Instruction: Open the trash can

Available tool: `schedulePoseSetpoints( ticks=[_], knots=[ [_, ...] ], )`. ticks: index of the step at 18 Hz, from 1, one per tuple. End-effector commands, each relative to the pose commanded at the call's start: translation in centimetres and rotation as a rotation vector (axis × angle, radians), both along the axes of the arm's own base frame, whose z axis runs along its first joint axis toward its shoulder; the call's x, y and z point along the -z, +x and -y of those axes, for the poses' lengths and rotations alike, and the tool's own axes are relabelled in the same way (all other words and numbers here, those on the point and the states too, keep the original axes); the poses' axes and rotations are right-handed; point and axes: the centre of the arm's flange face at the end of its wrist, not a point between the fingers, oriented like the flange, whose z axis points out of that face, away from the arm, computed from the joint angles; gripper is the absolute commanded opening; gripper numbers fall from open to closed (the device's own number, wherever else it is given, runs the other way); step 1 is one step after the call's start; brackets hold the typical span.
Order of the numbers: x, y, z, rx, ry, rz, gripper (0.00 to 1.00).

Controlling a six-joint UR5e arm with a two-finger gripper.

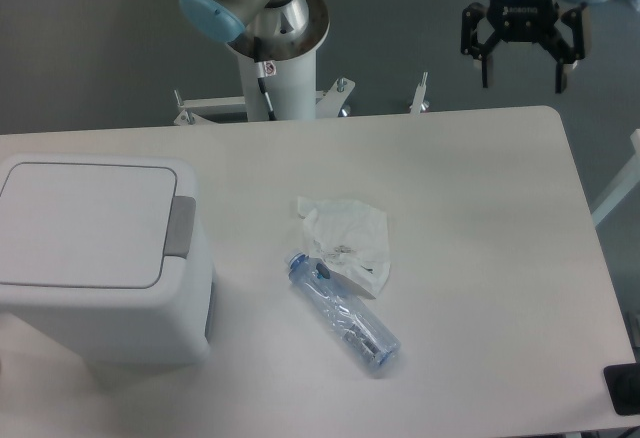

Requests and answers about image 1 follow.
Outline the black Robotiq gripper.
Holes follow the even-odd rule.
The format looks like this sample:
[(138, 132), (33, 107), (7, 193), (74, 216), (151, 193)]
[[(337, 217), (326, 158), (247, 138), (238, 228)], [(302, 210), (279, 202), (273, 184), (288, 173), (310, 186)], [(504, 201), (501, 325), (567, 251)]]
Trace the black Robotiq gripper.
[[(484, 19), (488, 20), (492, 32), (481, 42), (479, 24)], [(570, 40), (554, 29), (557, 20), (570, 32)], [(586, 2), (560, 13), (557, 0), (489, 0), (489, 8), (473, 2), (461, 14), (460, 52), (480, 64), (482, 86), (489, 88), (493, 79), (491, 54), (501, 41), (535, 43), (553, 29), (556, 33), (551, 51), (556, 61), (554, 88), (556, 93), (563, 93), (569, 74), (591, 51), (591, 15)]]

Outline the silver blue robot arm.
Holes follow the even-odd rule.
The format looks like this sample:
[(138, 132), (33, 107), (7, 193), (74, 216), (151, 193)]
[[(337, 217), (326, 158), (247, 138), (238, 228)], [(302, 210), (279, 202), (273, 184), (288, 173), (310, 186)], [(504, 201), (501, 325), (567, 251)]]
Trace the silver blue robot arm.
[[(323, 0), (179, 0), (189, 23), (209, 39), (229, 43), (255, 61), (287, 60), (310, 50), (328, 31)], [(482, 70), (489, 87), (491, 54), (501, 43), (540, 45), (556, 62), (555, 90), (591, 48), (588, 6), (563, 11), (556, 0), (489, 0), (462, 12), (460, 51)]]

